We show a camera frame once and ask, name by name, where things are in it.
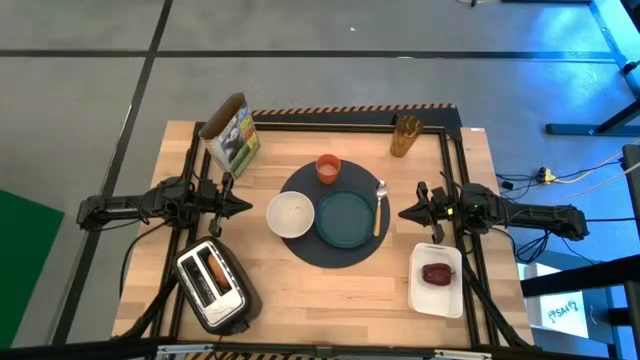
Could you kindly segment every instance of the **green mat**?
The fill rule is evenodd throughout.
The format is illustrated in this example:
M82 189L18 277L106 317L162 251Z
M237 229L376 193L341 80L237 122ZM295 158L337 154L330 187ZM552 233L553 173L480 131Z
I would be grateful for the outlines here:
M0 349L11 347L64 213L0 190Z

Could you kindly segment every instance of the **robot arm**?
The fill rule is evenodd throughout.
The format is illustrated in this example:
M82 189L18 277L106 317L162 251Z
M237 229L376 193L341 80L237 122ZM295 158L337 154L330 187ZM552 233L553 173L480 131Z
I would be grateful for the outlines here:
M159 217L169 225L190 225L199 213L215 213L209 232L220 236L220 220L229 218L253 205L231 193L233 178L225 173L222 189L211 180L203 180L198 191L186 186L181 177L168 178L156 188L134 196L91 196L80 204L76 222L87 231L99 230L114 220Z
M480 234L486 234L494 225L505 225L549 230L570 240L582 240L589 235L584 214L571 205L516 204L474 183L462 185L457 203L452 203L441 187L433 189L429 200L423 181L418 183L416 195L418 203L398 215L423 226L431 225L435 243L444 238L438 220L451 220L454 216L460 220L463 229Z

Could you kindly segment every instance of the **wooden cup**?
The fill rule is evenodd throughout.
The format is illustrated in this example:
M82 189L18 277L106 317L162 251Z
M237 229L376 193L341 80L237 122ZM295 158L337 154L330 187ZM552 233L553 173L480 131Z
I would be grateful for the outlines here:
M403 115L399 119L396 115L394 121L396 128L393 131L390 152L395 157L403 157L422 133L422 123L411 115Z

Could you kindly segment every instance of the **spoon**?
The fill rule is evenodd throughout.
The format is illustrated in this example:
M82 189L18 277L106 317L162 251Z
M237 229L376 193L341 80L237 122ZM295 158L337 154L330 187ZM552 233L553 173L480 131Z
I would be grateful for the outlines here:
M380 235L380 213L382 212L382 210L380 210L380 203L382 199L387 196L387 184L384 180L380 180L378 185L376 185L376 196L378 197L378 208L376 209L376 226L373 230L373 236Z

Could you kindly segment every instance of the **white tray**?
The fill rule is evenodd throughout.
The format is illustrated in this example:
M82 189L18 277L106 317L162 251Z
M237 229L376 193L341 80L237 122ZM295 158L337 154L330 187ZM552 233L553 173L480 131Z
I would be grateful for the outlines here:
M451 284L437 286L422 280L422 267L445 263L454 274ZM456 248L420 243L409 264L409 307L417 312L459 318L462 315L462 255Z

